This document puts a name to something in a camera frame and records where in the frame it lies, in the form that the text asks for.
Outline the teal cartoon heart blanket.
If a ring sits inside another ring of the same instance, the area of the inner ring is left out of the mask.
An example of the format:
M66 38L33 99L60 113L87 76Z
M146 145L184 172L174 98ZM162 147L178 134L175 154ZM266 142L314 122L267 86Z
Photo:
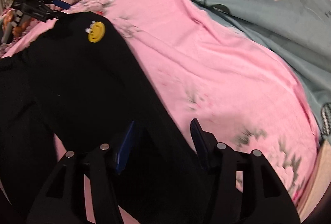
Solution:
M279 55L297 74L330 137L330 0L191 0Z

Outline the black pants with yellow badge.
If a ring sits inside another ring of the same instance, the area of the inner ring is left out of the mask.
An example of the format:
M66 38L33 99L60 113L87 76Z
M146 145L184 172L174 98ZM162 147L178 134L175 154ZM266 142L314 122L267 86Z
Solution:
M211 223L214 190L122 36L66 15L1 59L1 223Z

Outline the pink floral bed sheet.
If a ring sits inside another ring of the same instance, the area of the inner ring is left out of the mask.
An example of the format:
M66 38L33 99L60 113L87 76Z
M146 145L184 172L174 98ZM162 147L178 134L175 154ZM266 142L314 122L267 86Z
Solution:
M113 0L104 13L77 4L64 16L77 13L111 22L195 153L193 119L235 151L260 150L296 208L317 157L318 128L301 83L278 55L190 0ZM27 47L59 19L35 25Z

